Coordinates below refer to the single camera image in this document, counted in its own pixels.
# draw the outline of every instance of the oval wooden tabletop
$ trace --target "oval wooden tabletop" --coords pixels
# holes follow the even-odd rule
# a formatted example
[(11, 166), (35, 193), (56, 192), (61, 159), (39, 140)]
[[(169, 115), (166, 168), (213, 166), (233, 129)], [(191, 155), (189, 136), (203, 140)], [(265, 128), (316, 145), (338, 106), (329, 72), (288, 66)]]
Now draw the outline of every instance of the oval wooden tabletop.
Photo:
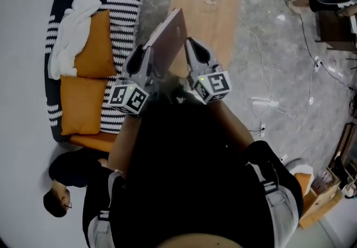
[[(226, 69), (233, 54), (238, 7), (239, 0), (171, 0), (169, 13), (182, 8), (188, 37), (210, 46)], [(184, 48), (171, 64), (170, 72), (180, 77), (188, 75)]]

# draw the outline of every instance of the strap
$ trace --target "strap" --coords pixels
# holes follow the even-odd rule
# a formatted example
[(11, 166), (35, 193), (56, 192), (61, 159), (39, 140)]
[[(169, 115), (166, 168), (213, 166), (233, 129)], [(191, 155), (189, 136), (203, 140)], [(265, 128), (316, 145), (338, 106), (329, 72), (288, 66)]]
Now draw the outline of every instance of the strap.
[(266, 191), (266, 199), (271, 213), (274, 248), (285, 247), (298, 225), (298, 210), (296, 200), (289, 189), (279, 185), (277, 181), (267, 181), (256, 164), (248, 162), (258, 176), (260, 183)]
[(90, 248), (115, 248), (109, 221), (94, 217), (88, 226), (88, 242)]
[(122, 176), (122, 172), (119, 171), (119, 170), (115, 170), (115, 172), (113, 172), (113, 173), (111, 173), (109, 175), (109, 178), (108, 178), (108, 193), (109, 193), (110, 202), (109, 202), (108, 210), (110, 208), (110, 205), (112, 204), (114, 181), (115, 181), (115, 179), (117, 177), (121, 177), (121, 176)]

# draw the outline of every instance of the black and white striped pillow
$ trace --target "black and white striped pillow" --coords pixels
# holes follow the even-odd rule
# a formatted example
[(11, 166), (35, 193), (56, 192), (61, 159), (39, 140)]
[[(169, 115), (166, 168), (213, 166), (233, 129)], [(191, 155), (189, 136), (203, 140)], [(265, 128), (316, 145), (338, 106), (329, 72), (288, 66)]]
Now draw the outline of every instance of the black and white striped pillow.
[(124, 121), (124, 114), (109, 107), (108, 100), (112, 86), (119, 77), (123, 63), (135, 46), (143, 0), (100, 0), (99, 11), (110, 10), (110, 39), (112, 41), (114, 65), (117, 75), (108, 78), (102, 105), (100, 131), (118, 133)]

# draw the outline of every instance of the orange pillow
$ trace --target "orange pillow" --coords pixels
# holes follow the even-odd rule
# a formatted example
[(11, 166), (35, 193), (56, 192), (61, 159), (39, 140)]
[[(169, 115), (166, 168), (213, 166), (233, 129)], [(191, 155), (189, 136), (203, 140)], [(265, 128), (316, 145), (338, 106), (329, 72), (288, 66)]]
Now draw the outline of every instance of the orange pillow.
[(106, 80), (61, 76), (62, 135), (98, 134)]
[(296, 173), (295, 178), (300, 184), (301, 190), (302, 190), (302, 195), (305, 194), (308, 183), (310, 181), (311, 175), (310, 174), (302, 174), (302, 173)]
[(76, 56), (74, 65), (77, 76), (81, 77), (96, 79), (117, 74), (110, 41), (109, 10), (91, 17), (88, 40), (82, 52)]

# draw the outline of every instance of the black shirt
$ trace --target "black shirt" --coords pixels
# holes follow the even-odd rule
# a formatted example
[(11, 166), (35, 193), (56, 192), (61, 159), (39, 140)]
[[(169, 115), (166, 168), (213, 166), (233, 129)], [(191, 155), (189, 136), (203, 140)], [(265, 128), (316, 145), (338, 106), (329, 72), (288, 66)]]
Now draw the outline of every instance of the black shirt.
[(100, 167), (98, 159), (108, 159), (105, 152), (82, 148), (59, 155), (50, 165), (49, 175), (65, 186), (85, 187), (89, 176)]
[[(302, 200), (298, 182), (267, 143), (255, 142), (246, 152), (235, 151), (205, 105), (148, 110), (126, 187), (122, 180), (113, 187), (109, 219), (115, 246), (156, 247), (173, 236), (205, 233), (245, 248), (273, 247), (265, 191), (253, 168), (245, 166), (246, 156), (256, 153), (276, 159), (283, 179), (293, 183)], [(97, 176), (88, 185), (83, 212), (86, 238), (90, 220), (109, 202), (110, 171), (103, 169), (102, 174), (102, 183)]]

